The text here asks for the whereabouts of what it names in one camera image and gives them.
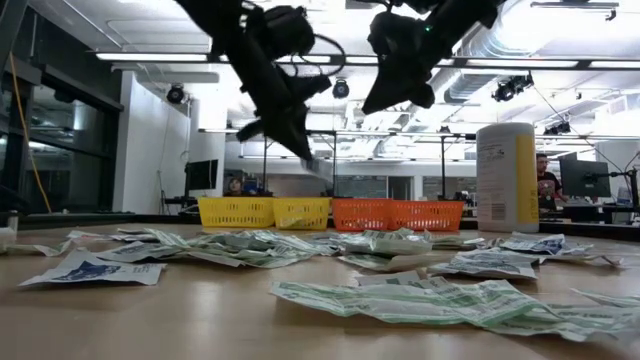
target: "ductwork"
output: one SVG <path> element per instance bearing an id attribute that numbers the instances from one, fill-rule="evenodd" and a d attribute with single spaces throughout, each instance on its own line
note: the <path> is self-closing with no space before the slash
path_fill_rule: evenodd
<path id="1" fill-rule="evenodd" d="M 507 16 L 520 16 L 523 11 L 530 8 L 531 0 L 515 0 L 507 1 L 498 17 L 494 28 L 488 30 L 482 26 L 476 28 L 475 33 L 469 35 L 463 40 L 463 44 L 456 52 L 458 56 L 470 57 L 528 57 L 542 48 L 547 40 L 534 39 L 534 41 L 519 42 L 504 41 L 503 38 L 510 36 L 509 31 L 514 29 L 506 29 L 504 18 Z M 451 104 L 462 104 L 466 102 L 473 93 L 484 87 L 486 84 L 496 78 L 491 74 L 463 74 L 456 69 L 440 70 L 430 81 L 436 97 L 436 101 L 444 101 Z"/>

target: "desk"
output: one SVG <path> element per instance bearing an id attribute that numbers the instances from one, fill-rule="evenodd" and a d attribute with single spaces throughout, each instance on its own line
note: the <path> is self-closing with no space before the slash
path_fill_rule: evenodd
<path id="1" fill-rule="evenodd" d="M 197 225 L 167 224 L 81 230 L 106 234 L 118 226 L 153 227 L 184 236 L 201 230 Z M 19 241 L 58 243 L 68 232 L 26 231 Z M 476 234 L 464 232 L 469 237 Z M 632 243 L 569 240 L 594 243 L 601 253 L 640 254 L 640 247 Z M 92 250 L 118 246 L 111 242 L 88 245 Z M 356 285 L 354 277 L 360 271 L 329 257 L 273 270 L 171 262 L 156 286 L 16 288 L 61 259 L 0 258 L 3 359 L 622 360 L 640 354 L 638 342 L 629 350 L 635 351 L 634 355 L 555 336 L 507 337 L 470 326 L 391 325 L 367 317 L 340 318 L 269 295 L 272 281 Z M 640 258 L 627 259 L 629 268 L 619 272 L 609 267 L 549 263 L 539 268 L 537 283 L 514 284 L 543 301 L 592 304 L 570 288 L 620 295 L 638 292 Z"/>

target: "workbench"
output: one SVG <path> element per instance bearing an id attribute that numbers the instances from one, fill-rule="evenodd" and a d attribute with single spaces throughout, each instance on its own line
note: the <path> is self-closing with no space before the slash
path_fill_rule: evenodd
<path id="1" fill-rule="evenodd" d="M 118 227 L 155 228 L 194 236 L 199 225 L 121 224 L 75 228 L 115 234 Z M 71 228 L 24 231 L 18 242 L 57 244 Z M 304 232 L 298 233 L 302 238 Z M 463 231 L 473 238 L 476 231 Z M 496 235 L 481 234 L 486 238 Z M 597 253 L 624 254 L 626 267 L 549 262 L 537 282 L 513 281 L 522 292 L 549 303 L 595 304 L 571 288 L 611 295 L 640 293 L 640 246 L 572 238 Z M 83 240 L 90 250 L 123 245 Z M 539 360 L 640 358 L 631 348 L 572 343 L 559 336 L 502 336 L 472 326 L 386 324 L 278 300 L 273 281 L 357 285 L 372 272 L 316 256 L 273 270 L 231 268 L 205 261 L 170 261 L 156 286 L 76 284 L 18 288 L 63 258 L 0 257 L 0 358 L 6 360 L 179 359 L 429 359 Z M 458 283 L 479 280 L 448 278 Z"/>

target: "ceiling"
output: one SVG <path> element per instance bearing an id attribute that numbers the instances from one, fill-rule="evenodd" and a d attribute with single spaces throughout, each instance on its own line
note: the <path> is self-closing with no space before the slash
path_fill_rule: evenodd
<path id="1" fill-rule="evenodd" d="M 496 26 L 491 31 L 474 31 L 459 44 L 457 51 L 461 55 L 473 56 L 639 58 L 640 27 L 637 23 L 640 21 L 640 2 L 618 1 L 617 18 L 605 21 L 606 14 L 601 12 L 532 9 L 530 0 L 508 0 Z M 306 6 L 315 32 L 334 38 L 349 54 L 372 55 L 366 38 L 371 19 L 381 11 L 379 5 L 352 0 L 256 2 L 266 8 L 280 4 Z M 95 50 L 207 52 L 210 46 L 209 37 L 172 0 L 30 0 L 30 4 Z M 417 16 L 405 7 L 394 12 Z M 330 45 L 318 42 L 312 53 L 335 51 Z M 220 80 L 215 86 L 224 88 L 228 96 L 229 120 L 239 126 L 253 117 L 253 104 L 247 95 L 238 91 L 240 82 L 229 65 L 162 64 L 137 66 L 135 69 L 139 80 L 146 82 L 159 95 L 164 95 L 162 92 L 169 86 L 162 81 L 162 76 L 218 73 Z M 318 71 L 316 67 L 302 69 Z M 444 124 L 454 132 L 475 132 L 495 122 L 524 121 L 537 125 L 537 131 L 542 133 L 545 126 L 559 120 L 555 112 L 558 111 L 562 116 L 568 115 L 574 130 L 580 133 L 612 135 L 616 130 L 602 125 L 603 119 L 611 115 L 611 103 L 640 92 L 640 73 L 636 72 L 533 71 L 539 92 L 529 89 L 510 102 L 496 103 L 491 99 L 491 93 L 497 82 L 510 73 L 461 74 L 459 70 L 446 69 L 434 74 L 431 81 L 437 94 L 437 103 L 431 109 L 400 104 L 390 109 L 392 111 L 364 117 L 358 108 L 376 74 L 375 67 L 347 66 L 338 76 L 347 80 L 349 97 L 336 100 L 331 91 L 326 91 L 310 99 L 308 105 L 314 114 L 309 116 L 307 127 L 384 131 L 396 124 L 404 131 L 434 132 Z M 446 99 L 447 90 L 454 88 L 462 89 L 466 94 L 463 101 L 451 103 Z M 640 135 L 640 129 L 638 131 L 629 134 L 629 129 L 622 130 L 626 135 Z M 381 142 L 380 139 L 374 141 L 376 144 Z M 374 151 L 377 146 L 371 146 L 370 142 L 358 140 L 356 145 L 350 144 L 349 149 Z M 431 154 L 428 144 L 416 143 L 411 138 L 386 139 L 382 145 L 387 149 L 384 151 L 393 153 Z M 576 150 L 585 148 L 585 145 L 576 147 Z M 469 146 L 454 144 L 451 151 L 457 147 L 466 149 Z M 563 152 L 571 148 L 549 149 L 550 152 Z"/>

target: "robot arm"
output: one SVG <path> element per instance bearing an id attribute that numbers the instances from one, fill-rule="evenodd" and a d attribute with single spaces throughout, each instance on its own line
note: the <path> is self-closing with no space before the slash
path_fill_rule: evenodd
<path id="1" fill-rule="evenodd" d="M 192 20 L 213 38 L 212 56 L 226 54 L 256 105 L 259 119 L 238 132 L 240 141 L 264 133 L 303 160 L 312 160 L 306 135 L 305 101 L 331 86 L 328 76 L 286 74 L 275 60 L 306 55 L 315 35 L 302 7 L 263 10 L 243 0 L 176 0 Z M 410 100 L 429 108 L 431 70 L 451 57 L 451 48 L 476 22 L 491 27 L 506 0 L 390 0 L 387 11 L 371 23 L 368 38 L 378 55 L 378 76 L 363 106 L 365 114 Z M 406 3 L 426 19 L 391 13 Z"/>

